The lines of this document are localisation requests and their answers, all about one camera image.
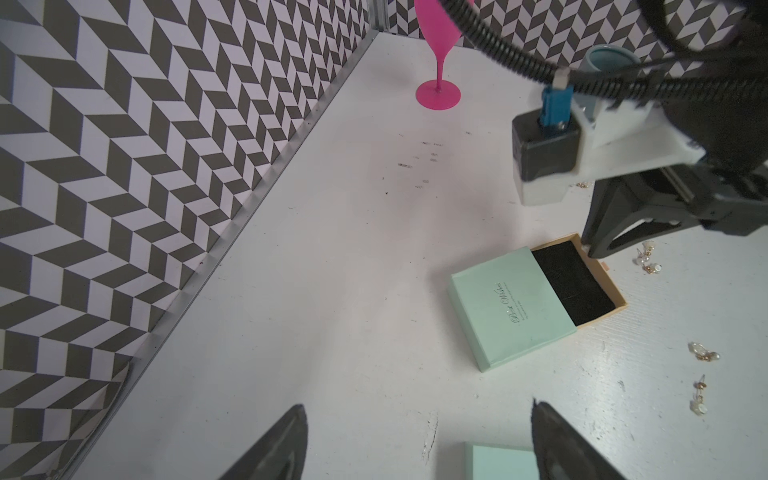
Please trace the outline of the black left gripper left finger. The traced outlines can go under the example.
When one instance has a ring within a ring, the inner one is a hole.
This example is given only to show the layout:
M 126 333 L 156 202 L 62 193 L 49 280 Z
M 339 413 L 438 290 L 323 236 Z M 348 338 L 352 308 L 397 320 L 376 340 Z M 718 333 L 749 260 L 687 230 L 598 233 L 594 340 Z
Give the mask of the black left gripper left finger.
M 221 480 L 299 480 L 308 449 L 308 421 L 296 404 L 221 477 Z

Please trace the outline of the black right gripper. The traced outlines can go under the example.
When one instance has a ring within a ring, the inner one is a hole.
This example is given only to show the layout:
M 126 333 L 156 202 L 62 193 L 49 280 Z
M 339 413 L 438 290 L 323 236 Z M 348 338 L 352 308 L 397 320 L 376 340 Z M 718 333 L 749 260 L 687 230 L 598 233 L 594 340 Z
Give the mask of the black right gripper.
M 703 148 L 695 164 L 595 182 L 582 233 L 589 257 L 695 226 L 747 236 L 766 225 L 767 4 L 741 5 L 745 12 L 723 47 L 693 51 L 670 30 L 663 2 L 640 2 L 661 43 L 678 59 L 700 59 L 698 79 L 717 80 L 728 94 L 663 104 L 671 124 Z

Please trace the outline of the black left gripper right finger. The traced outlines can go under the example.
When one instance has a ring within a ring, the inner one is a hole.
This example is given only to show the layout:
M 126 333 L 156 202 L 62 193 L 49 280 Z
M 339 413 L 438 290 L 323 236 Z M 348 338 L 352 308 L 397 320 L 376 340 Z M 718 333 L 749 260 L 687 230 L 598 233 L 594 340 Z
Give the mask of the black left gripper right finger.
M 549 403 L 533 400 L 531 432 L 541 480 L 625 480 Z

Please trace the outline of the gold pearl earring pair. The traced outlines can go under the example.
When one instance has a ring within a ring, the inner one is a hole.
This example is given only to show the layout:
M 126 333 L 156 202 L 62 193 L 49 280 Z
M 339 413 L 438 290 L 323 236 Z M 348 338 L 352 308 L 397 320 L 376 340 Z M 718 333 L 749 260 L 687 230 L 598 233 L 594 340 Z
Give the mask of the gold pearl earring pair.
M 654 250 L 655 243 L 652 240 L 645 241 L 642 243 L 642 247 L 638 250 L 636 258 L 633 260 L 635 265 L 639 266 L 648 274 L 658 274 L 662 270 L 662 266 L 659 263 L 655 263 L 652 259 Z

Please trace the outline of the mint green drawer jewelry box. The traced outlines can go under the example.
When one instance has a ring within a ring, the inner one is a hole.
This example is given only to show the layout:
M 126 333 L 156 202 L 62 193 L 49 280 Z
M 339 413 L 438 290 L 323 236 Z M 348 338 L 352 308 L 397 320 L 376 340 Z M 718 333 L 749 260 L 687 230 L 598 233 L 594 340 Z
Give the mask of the mint green drawer jewelry box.
M 628 307 L 578 234 L 519 248 L 454 273 L 448 295 L 481 372 Z

